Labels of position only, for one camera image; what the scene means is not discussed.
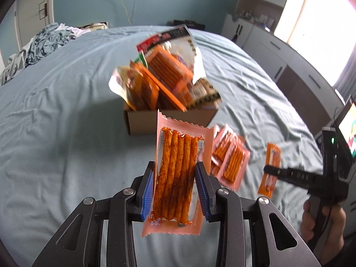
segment bed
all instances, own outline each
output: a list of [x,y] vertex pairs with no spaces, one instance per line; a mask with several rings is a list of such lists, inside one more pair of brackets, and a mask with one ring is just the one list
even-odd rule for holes
[[[116,66],[136,57],[138,42],[165,29],[87,33],[0,88],[0,237],[20,267],[31,266],[85,197],[113,196],[154,159],[155,135],[128,136],[123,101],[108,81]],[[312,135],[256,62],[226,38],[192,34],[207,77],[223,98],[211,126],[228,123],[251,151],[237,193],[258,197],[267,142],[280,146],[283,167],[321,171]],[[298,230],[306,199],[305,190],[277,182],[272,201]],[[133,228],[138,266],[215,266],[218,223],[204,222],[200,236],[142,238],[142,226]]]

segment finger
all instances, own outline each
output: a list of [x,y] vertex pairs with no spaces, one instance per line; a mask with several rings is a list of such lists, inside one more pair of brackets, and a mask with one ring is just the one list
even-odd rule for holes
[[[329,215],[329,211],[329,206],[324,207],[322,210],[324,216],[326,217]],[[332,227],[330,229],[327,244],[336,245],[342,242],[342,235],[345,229],[346,214],[343,208],[341,208],[339,205],[334,205],[332,207],[330,219],[332,220]]]
[[315,227],[315,220],[313,219],[311,214],[307,211],[303,212],[301,222],[303,223],[304,227],[308,230],[312,230]]
[[302,224],[300,224],[300,235],[301,235],[302,239],[306,243],[308,243],[311,239],[313,239],[314,232],[312,230],[305,228],[305,226],[302,223]]
[[303,210],[304,211],[309,211],[310,210],[310,201],[306,200],[303,205]]

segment metal screw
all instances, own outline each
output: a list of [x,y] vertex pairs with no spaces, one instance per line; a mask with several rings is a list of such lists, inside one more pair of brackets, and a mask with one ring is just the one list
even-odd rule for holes
[[218,193],[220,195],[226,196],[229,193],[229,190],[225,189],[225,188],[221,188],[221,189],[218,190]]
[[125,190],[123,190],[123,194],[128,196],[128,195],[132,195],[134,192],[134,189],[131,189],[131,188],[127,188]]
[[266,198],[266,197],[260,197],[259,198],[259,202],[262,204],[262,205],[267,205],[269,203],[269,200]]
[[92,197],[87,197],[83,200],[83,203],[85,205],[91,205],[94,202],[94,199]]

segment light blue wall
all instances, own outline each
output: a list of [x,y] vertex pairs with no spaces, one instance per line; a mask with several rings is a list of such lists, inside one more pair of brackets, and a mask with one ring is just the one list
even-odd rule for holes
[[11,6],[0,24],[0,48],[5,65],[7,65],[8,57],[11,54],[18,53],[14,26],[14,5]]
[[[131,16],[133,0],[123,0]],[[206,30],[220,33],[226,12],[237,0],[136,0],[133,25],[166,25],[168,21],[194,20]],[[54,0],[55,21],[83,26],[108,21],[109,27],[128,26],[120,0]]]

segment cardboard box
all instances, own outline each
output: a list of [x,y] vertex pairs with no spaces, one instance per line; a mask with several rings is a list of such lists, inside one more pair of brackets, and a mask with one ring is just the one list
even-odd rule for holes
[[[187,112],[179,110],[160,110],[165,116],[184,122],[207,127],[218,111],[213,103],[201,109]],[[157,110],[133,111],[126,103],[123,106],[123,118],[129,135],[155,134],[157,132]]]

